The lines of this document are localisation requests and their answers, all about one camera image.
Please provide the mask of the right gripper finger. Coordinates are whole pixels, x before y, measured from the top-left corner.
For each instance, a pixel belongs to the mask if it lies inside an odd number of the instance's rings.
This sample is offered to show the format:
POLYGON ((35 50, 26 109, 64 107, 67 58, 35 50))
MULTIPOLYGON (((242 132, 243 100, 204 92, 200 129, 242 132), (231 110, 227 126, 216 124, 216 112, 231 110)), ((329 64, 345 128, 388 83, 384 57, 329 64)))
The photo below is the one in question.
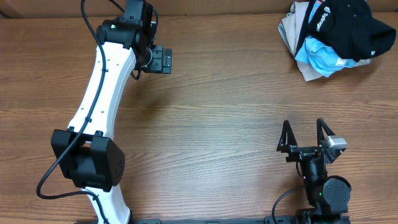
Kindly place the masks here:
POLYGON ((277 145, 277 151, 280 152, 290 152, 293 148, 297 148, 298 144, 296 142, 294 133, 292 131, 291 125, 288 120, 283 122, 282 133, 277 145))
POLYGON ((319 146, 329 146, 329 140, 324 136, 334 136, 335 133, 327 126, 323 119, 317 119, 317 144, 319 146))

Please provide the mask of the black garment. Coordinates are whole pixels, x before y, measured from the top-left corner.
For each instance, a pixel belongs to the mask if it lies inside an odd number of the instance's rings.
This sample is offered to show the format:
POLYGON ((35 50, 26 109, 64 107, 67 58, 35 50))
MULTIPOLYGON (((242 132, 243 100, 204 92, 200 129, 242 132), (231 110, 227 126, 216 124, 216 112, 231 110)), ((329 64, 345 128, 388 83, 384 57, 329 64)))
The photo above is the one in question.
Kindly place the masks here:
POLYGON ((396 35, 395 28, 373 18, 365 0, 310 1, 299 46, 304 46, 307 37, 313 37, 340 58, 358 62, 389 51, 396 35))

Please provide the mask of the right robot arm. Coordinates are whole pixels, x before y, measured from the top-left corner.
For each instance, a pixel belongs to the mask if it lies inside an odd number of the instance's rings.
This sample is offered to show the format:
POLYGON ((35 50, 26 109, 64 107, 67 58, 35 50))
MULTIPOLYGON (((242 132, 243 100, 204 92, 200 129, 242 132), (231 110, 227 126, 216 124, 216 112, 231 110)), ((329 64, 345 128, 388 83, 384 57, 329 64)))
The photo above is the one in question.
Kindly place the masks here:
POLYGON ((287 162, 293 162, 303 184, 282 194, 273 204, 272 223, 280 220, 288 223, 349 223, 348 202, 352 186, 343 177, 328 175, 326 166, 336 161, 347 148, 346 139, 336 135, 324 122, 317 119, 317 145, 300 147, 289 121, 282 126, 277 151, 286 153, 287 162), (296 211, 294 216, 277 217, 275 210, 286 196, 304 190, 310 208, 296 211))

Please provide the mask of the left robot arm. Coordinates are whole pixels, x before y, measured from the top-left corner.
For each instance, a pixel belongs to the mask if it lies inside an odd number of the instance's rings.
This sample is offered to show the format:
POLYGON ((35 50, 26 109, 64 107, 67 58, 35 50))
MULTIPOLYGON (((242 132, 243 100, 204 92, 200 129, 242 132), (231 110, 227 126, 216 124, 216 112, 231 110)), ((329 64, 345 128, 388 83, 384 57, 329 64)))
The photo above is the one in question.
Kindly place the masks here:
POLYGON ((172 71, 172 50, 154 42, 159 25, 154 7, 130 0, 122 12, 91 30, 97 48, 90 81, 67 128, 56 129, 51 138, 54 166, 73 182, 77 195, 90 199, 98 223, 134 221, 120 186, 125 155, 113 140, 127 80, 172 71))

